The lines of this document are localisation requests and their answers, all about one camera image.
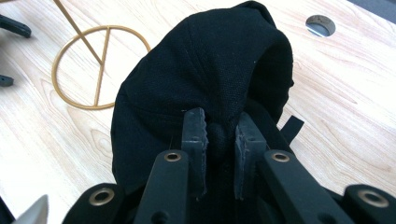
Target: gold wire stand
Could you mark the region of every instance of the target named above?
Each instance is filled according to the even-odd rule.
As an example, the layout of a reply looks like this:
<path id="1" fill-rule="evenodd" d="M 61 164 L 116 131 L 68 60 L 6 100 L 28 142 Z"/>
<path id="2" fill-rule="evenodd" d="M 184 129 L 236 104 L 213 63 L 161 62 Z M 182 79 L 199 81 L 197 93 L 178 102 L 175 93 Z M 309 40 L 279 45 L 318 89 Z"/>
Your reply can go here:
<path id="1" fill-rule="evenodd" d="M 55 58 L 55 62 L 53 63 L 52 73 L 51 73 L 53 87 L 55 88 L 56 92 L 58 92 L 58 94 L 61 96 L 61 98 L 65 102 L 67 102 L 68 104 L 70 104 L 72 106 L 81 108 L 81 109 L 99 110 L 99 109 L 105 109 L 105 108 L 110 108 L 110 107 L 114 106 L 115 103 L 110 103 L 110 104 L 107 104 L 107 105 L 99 105 L 99 95 L 100 95 L 100 90 L 101 90 L 101 87 L 102 87 L 103 73 L 105 71 L 105 61 L 106 61 L 106 54 L 107 54 L 107 48 L 108 48 L 108 40 L 110 38 L 110 30 L 112 30 L 112 29 L 114 29 L 114 30 L 122 30 L 122 31 L 125 31 L 125 32 L 128 32 L 128 33 L 131 33 L 131 34 L 135 35 L 136 37 L 138 37 L 143 42 L 143 44 L 145 45 L 145 47 L 146 47 L 148 52 L 150 51 L 149 43 L 137 31 L 135 31 L 133 29 L 130 29 L 130 28 L 127 28 L 127 27 L 118 26 L 118 25 L 98 26 L 98 27 L 91 28 L 91 29 L 89 29 L 87 31 L 81 32 L 78 29 L 76 23 L 73 21 L 73 19 L 67 13 L 66 9 L 61 4 L 61 2 L 59 0 L 54 0 L 54 2 L 58 6 L 58 8 L 62 11 L 62 13 L 66 16 L 67 20 L 70 22 L 70 24 L 76 30 L 78 35 L 76 35 L 69 42 L 67 42 L 64 45 L 64 47 L 61 49 L 61 51 L 58 53 L 56 58 Z M 99 58 L 99 56 L 93 50 L 91 44 L 88 42 L 88 40 L 87 40 L 87 38 L 85 38 L 85 36 L 89 35 L 91 33 L 98 32 L 98 31 L 103 31 L 103 30 L 106 30 L 106 39 L 105 39 L 105 44 L 104 44 L 104 48 L 103 48 L 103 52 L 102 52 L 102 58 Z M 94 98 L 93 105 L 82 105 L 82 104 L 79 104 L 77 102 L 72 101 L 71 99 L 69 99 L 61 91 L 61 88 L 59 87 L 59 83 L 58 83 L 57 72 L 58 72 L 59 63 L 60 63 L 62 57 L 64 56 L 64 54 L 66 53 L 66 51 L 70 48 L 70 46 L 72 46 L 74 43 L 76 43 L 76 41 L 78 41 L 79 39 L 82 39 L 84 44 L 90 50 L 90 52 L 93 55 L 93 57 L 100 64 L 99 77 L 98 77 L 98 81 L 97 81 L 97 84 L 96 84 L 96 93 L 95 93 L 95 98 Z"/>

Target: wood grain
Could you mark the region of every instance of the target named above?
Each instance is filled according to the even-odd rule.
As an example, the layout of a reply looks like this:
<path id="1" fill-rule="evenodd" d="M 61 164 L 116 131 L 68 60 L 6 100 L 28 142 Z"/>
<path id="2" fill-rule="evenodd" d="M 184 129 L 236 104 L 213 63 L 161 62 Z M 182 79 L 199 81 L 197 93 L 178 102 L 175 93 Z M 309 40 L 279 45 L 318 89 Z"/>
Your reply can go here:
<path id="1" fill-rule="evenodd" d="M 142 34 L 152 47 L 185 17 L 242 1 L 63 0 L 84 31 L 117 24 Z M 261 1 L 293 48 L 294 87 L 279 122 L 305 121 L 291 147 L 324 187 L 338 193 L 364 183 L 396 196 L 396 25 L 347 1 Z M 52 1 L 2 1 L 0 13 L 27 24 L 30 39 L 0 30 L 0 73 L 15 79 L 0 89 L 0 195 L 17 217 L 49 195 L 49 223 L 60 223 L 79 195 L 114 182 L 112 109 L 85 111 L 55 92 L 52 63 L 74 35 Z M 305 28 L 312 15 L 336 25 L 320 38 Z M 101 55 L 105 34 L 88 36 Z M 114 101 L 121 82 L 146 50 L 125 34 L 110 37 L 100 103 Z M 60 66 L 65 94 L 93 103 L 98 64 L 82 44 Z"/>

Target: screw hole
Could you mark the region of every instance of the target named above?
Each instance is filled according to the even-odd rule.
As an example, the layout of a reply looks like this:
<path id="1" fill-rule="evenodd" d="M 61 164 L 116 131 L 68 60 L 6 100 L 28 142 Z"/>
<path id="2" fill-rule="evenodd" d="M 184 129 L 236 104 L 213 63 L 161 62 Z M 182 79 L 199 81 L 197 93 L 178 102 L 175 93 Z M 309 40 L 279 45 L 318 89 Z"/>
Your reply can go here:
<path id="1" fill-rule="evenodd" d="M 151 217 L 151 223 L 152 224 L 166 224 L 168 222 L 168 214 L 165 212 L 156 212 L 154 215 Z"/>
<path id="2" fill-rule="evenodd" d="M 318 219 L 323 224 L 335 224 L 337 221 L 334 217 L 330 216 L 329 214 L 321 213 L 318 215 Z"/>

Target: hole in table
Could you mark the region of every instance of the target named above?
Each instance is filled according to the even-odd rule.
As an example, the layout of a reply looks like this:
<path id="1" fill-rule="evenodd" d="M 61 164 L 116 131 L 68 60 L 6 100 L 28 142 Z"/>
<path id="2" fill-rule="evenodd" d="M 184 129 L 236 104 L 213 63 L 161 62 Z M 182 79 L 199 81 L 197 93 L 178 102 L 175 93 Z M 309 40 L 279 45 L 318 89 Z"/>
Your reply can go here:
<path id="1" fill-rule="evenodd" d="M 328 17 L 321 15 L 309 17 L 305 26 L 309 32 L 320 37 L 331 36 L 335 33 L 335 23 Z"/>

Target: black fabric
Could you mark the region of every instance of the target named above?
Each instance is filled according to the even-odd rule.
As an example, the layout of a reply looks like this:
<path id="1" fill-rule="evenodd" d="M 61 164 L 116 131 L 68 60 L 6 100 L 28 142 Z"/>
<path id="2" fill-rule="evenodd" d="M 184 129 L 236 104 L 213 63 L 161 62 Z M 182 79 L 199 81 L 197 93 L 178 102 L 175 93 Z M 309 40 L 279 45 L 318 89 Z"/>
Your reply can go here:
<path id="1" fill-rule="evenodd" d="M 205 111 L 207 195 L 191 223 L 234 222 L 234 130 L 247 99 L 277 123 L 292 86 L 292 53 L 256 2 L 189 16 L 120 87 L 111 139 L 113 173 L 128 188 L 147 180 L 155 157 L 179 148 L 184 112 Z"/>

